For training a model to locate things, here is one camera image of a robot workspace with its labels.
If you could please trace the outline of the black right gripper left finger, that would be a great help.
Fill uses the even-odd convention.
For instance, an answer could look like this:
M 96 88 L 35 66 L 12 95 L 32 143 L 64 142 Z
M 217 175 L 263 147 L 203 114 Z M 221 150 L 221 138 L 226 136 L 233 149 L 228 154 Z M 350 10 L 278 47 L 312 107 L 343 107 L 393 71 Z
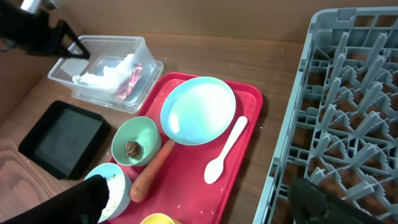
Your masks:
M 97 224 L 108 200 L 106 178 L 96 174 L 3 224 Z

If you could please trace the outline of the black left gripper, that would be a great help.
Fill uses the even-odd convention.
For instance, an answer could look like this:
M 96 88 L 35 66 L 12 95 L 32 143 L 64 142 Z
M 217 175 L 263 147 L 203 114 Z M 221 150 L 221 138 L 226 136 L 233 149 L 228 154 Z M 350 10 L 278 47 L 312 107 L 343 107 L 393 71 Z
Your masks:
M 64 20 L 53 28 L 43 10 L 29 13 L 1 0 L 1 52 L 20 48 L 29 55 L 89 59 L 91 54 Z

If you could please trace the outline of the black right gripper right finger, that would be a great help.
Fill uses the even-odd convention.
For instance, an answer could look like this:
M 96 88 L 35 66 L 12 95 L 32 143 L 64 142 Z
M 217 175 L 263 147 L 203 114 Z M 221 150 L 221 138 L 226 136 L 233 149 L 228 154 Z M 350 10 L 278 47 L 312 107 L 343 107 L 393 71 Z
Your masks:
M 288 200 L 297 224 L 382 224 L 307 179 L 293 179 Z

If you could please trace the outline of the white rice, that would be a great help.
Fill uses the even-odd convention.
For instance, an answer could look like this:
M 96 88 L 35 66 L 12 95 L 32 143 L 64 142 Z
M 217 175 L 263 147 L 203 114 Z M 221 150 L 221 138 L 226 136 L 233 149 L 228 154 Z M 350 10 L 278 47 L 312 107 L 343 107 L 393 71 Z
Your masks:
M 106 179 L 109 189 L 109 199 L 101 212 L 100 220 L 109 218 L 117 209 L 124 194 L 124 176 L 114 174 Z

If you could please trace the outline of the blue bowl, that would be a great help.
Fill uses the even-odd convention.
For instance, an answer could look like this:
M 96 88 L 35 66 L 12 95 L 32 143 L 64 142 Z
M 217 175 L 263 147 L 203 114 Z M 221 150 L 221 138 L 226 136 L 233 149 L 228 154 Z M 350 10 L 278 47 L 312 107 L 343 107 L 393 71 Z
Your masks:
M 111 162 L 96 166 L 88 173 L 85 180 L 94 175 L 104 177 L 109 189 L 108 202 L 98 220 L 98 223 L 101 223 L 116 218 L 125 211 L 131 201 L 129 190 L 132 181 L 117 164 Z

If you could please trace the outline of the brown food scrap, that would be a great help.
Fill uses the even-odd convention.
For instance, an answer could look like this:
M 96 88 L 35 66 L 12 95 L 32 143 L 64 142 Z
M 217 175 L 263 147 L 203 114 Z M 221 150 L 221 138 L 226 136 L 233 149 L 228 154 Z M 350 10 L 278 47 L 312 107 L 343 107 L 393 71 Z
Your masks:
M 129 157 L 138 157 L 141 153 L 141 145 L 135 141 L 125 143 L 125 152 Z

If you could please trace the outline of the yellow cup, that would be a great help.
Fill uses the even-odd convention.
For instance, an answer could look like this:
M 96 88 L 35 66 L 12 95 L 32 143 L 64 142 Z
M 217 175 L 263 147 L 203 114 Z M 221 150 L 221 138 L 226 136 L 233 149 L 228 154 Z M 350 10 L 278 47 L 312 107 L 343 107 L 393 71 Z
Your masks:
M 171 218 L 170 216 L 163 214 L 163 213 L 153 213 L 143 221 L 141 221 L 140 224 L 182 224 L 180 221 Z

